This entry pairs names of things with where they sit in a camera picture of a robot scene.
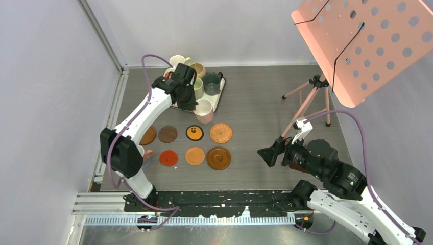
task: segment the white tray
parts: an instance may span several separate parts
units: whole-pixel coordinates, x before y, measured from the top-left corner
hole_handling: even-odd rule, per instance
[[[213,95],[213,96],[210,96],[210,95],[207,95],[206,93],[204,93],[204,95],[202,97],[202,98],[208,99],[212,103],[212,109],[213,109],[214,113],[216,112],[216,110],[218,108],[218,103],[220,102],[221,94],[223,93],[223,89],[224,89],[225,84],[226,84],[226,78],[222,77],[221,83],[220,83],[220,92],[217,95]],[[175,109],[179,110],[179,108],[177,107],[177,103],[174,103],[171,106],[171,108],[175,108]]]

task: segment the red coaster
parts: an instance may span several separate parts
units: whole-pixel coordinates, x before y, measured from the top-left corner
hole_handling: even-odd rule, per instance
[[[159,156],[159,162],[167,167],[173,167],[178,160],[177,154],[174,151],[164,151]]]

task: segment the gray wood tabletop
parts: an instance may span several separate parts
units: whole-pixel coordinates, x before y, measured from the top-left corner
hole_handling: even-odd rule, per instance
[[[157,132],[164,126],[174,126],[178,136],[172,143],[163,143],[158,137],[145,149],[155,154],[152,164],[144,170],[147,178],[158,190],[263,190],[292,189],[299,180],[308,180],[318,187],[321,183],[313,176],[280,166],[269,168],[257,154],[258,149],[270,147],[284,131],[293,115],[299,109],[299,95],[286,100],[282,96],[320,74],[318,66],[249,66],[249,67],[207,67],[210,72],[222,72],[227,80],[214,120],[208,125],[198,123],[193,113],[168,109],[154,122]],[[164,72],[164,69],[149,69],[151,82]],[[305,99],[312,89],[308,86],[302,92]],[[325,108],[324,91],[319,91],[307,114]],[[145,98],[147,84],[141,69],[132,69],[126,84],[118,122],[124,120]],[[213,142],[209,137],[210,128],[217,123],[226,123],[233,130],[233,137],[226,144]],[[331,127],[325,126],[325,117],[314,121],[313,130],[306,142],[325,139],[337,149],[341,161],[351,163],[347,146],[335,115],[331,116]],[[186,138],[188,126],[200,125],[205,136],[200,141]],[[293,136],[290,130],[287,136]],[[206,161],[199,166],[191,166],[185,161],[185,152],[193,146],[201,147],[206,153],[215,146],[230,151],[231,164],[222,171],[211,169]],[[159,155],[165,150],[173,150],[179,161],[174,167],[159,163]],[[101,190],[113,190],[109,175],[104,175]]]

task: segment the gray wall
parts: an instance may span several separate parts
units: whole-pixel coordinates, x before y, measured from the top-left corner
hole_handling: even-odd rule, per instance
[[[430,8],[433,0],[426,1]],[[361,121],[373,186],[405,222],[422,227],[433,244],[433,53],[349,109]],[[364,169],[359,130],[339,115],[352,162]]]
[[[77,1],[0,1],[0,243],[64,243],[118,78]]]
[[[191,56],[212,66],[314,62],[291,18],[301,2],[89,0],[129,66],[141,66],[143,53]],[[156,59],[147,64],[163,65]]]

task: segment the tripod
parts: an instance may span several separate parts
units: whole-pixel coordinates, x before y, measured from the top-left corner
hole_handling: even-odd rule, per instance
[[[295,116],[293,117],[293,119],[290,121],[289,125],[287,126],[287,128],[285,129],[285,131],[282,133],[281,137],[284,138],[285,135],[288,133],[289,129],[292,127],[292,122],[296,119],[296,118],[300,118],[303,117],[305,112],[307,111],[307,109],[310,107],[311,102],[314,100],[314,98],[316,97],[317,93],[319,92],[319,90],[321,88],[325,88],[325,106],[326,108],[315,112],[311,115],[306,116],[305,118],[317,115],[321,112],[324,111],[329,111],[329,92],[327,87],[329,86],[328,81],[325,78],[325,75],[315,75],[313,77],[313,79],[309,79],[308,82],[302,84],[301,86],[299,86],[298,88],[296,88],[295,90],[283,95],[283,100],[285,100],[287,97],[289,97],[290,95],[295,94],[296,92],[301,92],[301,89],[305,88],[308,85],[313,85],[313,89],[311,90],[310,94],[307,96],[307,98],[305,99],[305,101],[301,104],[301,107],[299,108],[299,110],[296,112]],[[326,126],[329,127],[331,126],[331,117],[330,115],[326,115]]]

